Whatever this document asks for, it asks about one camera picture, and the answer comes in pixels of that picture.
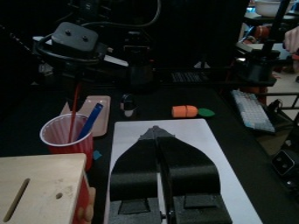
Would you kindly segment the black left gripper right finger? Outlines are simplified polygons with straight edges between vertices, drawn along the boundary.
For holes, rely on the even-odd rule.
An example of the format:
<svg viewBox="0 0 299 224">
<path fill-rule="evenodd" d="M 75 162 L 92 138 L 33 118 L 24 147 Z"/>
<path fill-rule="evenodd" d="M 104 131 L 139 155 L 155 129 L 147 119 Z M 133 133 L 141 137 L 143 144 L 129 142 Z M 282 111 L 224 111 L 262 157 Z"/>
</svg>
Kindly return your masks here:
<svg viewBox="0 0 299 224">
<path fill-rule="evenodd" d="M 220 175 L 208 156 L 155 127 L 167 224 L 232 224 Z"/>
</svg>

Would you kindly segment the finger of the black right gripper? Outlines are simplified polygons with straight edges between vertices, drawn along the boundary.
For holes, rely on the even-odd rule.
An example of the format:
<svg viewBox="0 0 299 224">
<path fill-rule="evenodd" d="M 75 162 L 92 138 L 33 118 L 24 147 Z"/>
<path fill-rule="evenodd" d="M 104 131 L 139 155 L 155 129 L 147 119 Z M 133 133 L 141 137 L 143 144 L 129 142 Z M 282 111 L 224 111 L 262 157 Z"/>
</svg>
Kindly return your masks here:
<svg viewBox="0 0 299 224">
<path fill-rule="evenodd" d="M 77 67 L 75 64 L 67 63 L 61 73 L 61 82 L 65 87 L 67 96 L 73 97 L 77 86 Z"/>
<path fill-rule="evenodd" d="M 80 84 L 79 95 L 81 98 L 87 98 L 89 95 L 89 91 L 92 89 L 93 78 L 88 72 L 85 65 L 79 67 L 79 84 Z"/>
</svg>

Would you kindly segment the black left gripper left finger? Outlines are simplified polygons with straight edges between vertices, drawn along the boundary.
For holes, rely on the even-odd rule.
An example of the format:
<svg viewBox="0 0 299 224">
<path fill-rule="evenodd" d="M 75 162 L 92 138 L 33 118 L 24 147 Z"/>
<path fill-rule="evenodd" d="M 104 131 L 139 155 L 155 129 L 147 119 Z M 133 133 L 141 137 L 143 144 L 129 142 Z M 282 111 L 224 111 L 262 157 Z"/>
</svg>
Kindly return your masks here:
<svg viewBox="0 0 299 224">
<path fill-rule="evenodd" d="M 117 158 L 109 175 L 108 224 L 162 224 L 155 129 Z"/>
</svg>

